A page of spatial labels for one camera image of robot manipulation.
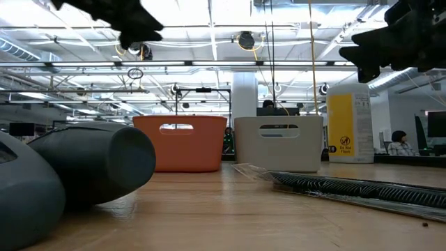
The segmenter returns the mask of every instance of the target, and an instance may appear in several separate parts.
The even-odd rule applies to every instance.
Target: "dark hair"
[[[265,100],[265,101],[263,101],[263,106],[262,107],[263,108],[267,108],[270,105],[274,106],[274,103],[271,100]]]
[[[393,142],[401,142],[401,139],[407,134],[403,131],[394,131],[392,133],[392,141]]]

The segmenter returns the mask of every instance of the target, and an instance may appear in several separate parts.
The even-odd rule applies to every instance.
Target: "wooden table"
[[[324,164],[320,175],[446,188],[446,169]],[[67,214],[27,250],[446,250],[446,225],[271,192],[223,164],[209,174],[155,174],[93,212]]]

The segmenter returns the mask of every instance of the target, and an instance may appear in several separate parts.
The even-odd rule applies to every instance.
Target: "gray plastic object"
[[[87,122],[53,130],[29,143],[54,168],[68,208],[84,208],[125,196],[148,182],[155,149],[139,129]]]
[[[55,227],[65,192],[48,162],[4,132],[0,132],[0,155],[0,250],[18,250]]]

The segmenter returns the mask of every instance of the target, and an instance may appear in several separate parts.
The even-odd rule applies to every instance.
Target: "person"
[[[225,135],[230,135],[232,133],[232,128],[230,128],[230,127],[227,127],[225,130],[224,130],[224,134]]]
[[[405,132],[400,130],[392,133],[392,143],[387,147],[387,152],[391,156],[420,156],[407,142],[406,135]]]
[[[264,100],[262,107],[263,108],[274,108],[274,102],[271,100]]]

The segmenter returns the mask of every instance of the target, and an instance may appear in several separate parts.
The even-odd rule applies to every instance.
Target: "woman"
[[[406,135],[403,131],[392,133],[392,143],[387,147],[387,151],[391,156],[420,156],[407,142]]]

